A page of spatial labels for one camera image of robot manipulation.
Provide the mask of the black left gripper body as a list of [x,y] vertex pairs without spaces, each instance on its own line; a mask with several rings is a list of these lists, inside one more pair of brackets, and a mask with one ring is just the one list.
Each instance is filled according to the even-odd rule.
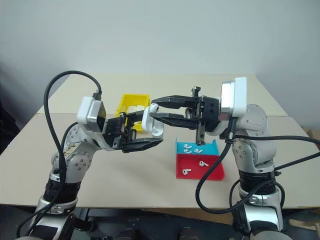
[[133,151],[133,140],[137,137],[132,115],[121,112],[118,117],[108,119],[103,134],[105,142],[114,150]]

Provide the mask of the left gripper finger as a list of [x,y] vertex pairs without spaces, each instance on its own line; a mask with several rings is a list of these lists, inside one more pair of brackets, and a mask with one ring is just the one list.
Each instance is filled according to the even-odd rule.
[[149,113],[147,111],[135,111],[128,113],[126,115],[127,124],[135,124],[140,122],[141,124],[145,122],[148,118]]
[[163,141],[162,138],[137,138],[124,143],[121,147],[123,153],[140,152],[153,148]]

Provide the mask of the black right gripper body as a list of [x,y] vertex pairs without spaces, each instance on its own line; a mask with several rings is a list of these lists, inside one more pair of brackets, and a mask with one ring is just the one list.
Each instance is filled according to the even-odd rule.
[[217,98],[199,96],[201,88],[194,86],[191,95],[197,100],[195,106],[186,108],[186,118],[195,120],[195,144],[204,145],[205,133],[211,133],[219,124],[220,102]]

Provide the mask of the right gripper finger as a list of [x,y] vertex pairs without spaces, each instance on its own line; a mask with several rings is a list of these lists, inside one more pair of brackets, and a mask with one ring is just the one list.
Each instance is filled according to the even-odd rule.
[[197,102],[197,97],[182,95],[164,96],[151,101],[152,104],[158,104],[167,109],[194,108]]
[[197,128],[198,121],[196,119],[185,118],[181,114],[157,112],[150,113],[150,116],[171,127],[187,128],[190,130],[195,130]]

